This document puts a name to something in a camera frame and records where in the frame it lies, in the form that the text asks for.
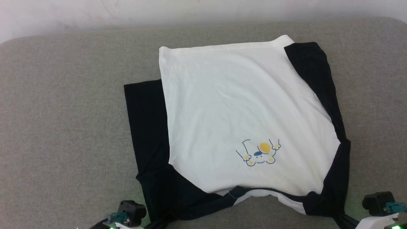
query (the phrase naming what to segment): gray fabric surface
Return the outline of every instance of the gray fabric surface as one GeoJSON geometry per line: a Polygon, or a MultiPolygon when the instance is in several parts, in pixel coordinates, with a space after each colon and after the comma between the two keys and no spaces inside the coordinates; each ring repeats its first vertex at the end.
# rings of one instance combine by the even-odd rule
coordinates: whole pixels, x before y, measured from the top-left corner
{"type": "MultiPolygon", "coordinates": [[[[140,29],[0,45],[0,227],[87,229],[124,199],[143,202],[123,85],[159,79],[158,49],[288,34],[328,56],[352,141],[347,213],[365,194],[407,202],[407,25],[388,18],[140,29]]],[[[170,228],[337,228],[274,197],[170,228]]]]}

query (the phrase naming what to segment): cartoon print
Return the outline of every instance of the cartoon print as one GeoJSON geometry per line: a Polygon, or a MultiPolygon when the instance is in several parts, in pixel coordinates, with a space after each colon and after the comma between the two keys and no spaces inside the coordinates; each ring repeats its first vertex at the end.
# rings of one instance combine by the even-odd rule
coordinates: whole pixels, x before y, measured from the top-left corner
{"type": "Polygon", "coordinates": [[[266,162],[267,164],[273,164],[276,161],[274,155],[277,153],[277,150],[281,148],[279,139],[277,144],[273,144],[270,139],[269,139],[270,144],[266,142],[261,143],[260,145],[257,146],[257,149],[252,150],[254,152],[252,154],[253,156],[249,154],[249,151],[247,150],[245,144],[246,141],[251,140],[247,139],[242,142],[246,150],[246,155],[242,156],[237,150],[236,153],[243,159],[244,162],[246,162],[248,166],[251,167],[254,166],[255,164],[262,164],[264,162],[266,162]]]}

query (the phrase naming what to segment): white and black t-shirt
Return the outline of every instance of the white and black t-shirt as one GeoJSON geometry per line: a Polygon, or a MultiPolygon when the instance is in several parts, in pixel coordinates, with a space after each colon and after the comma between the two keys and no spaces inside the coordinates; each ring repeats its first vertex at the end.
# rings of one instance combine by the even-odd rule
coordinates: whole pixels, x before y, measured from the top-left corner
{"type": "Polygon", "coordinates": [[[350,142],[316,43],[162,47],[159,64],[162,81],[125,85],[150,228],[270,194],[356,226],[350,142]]]}

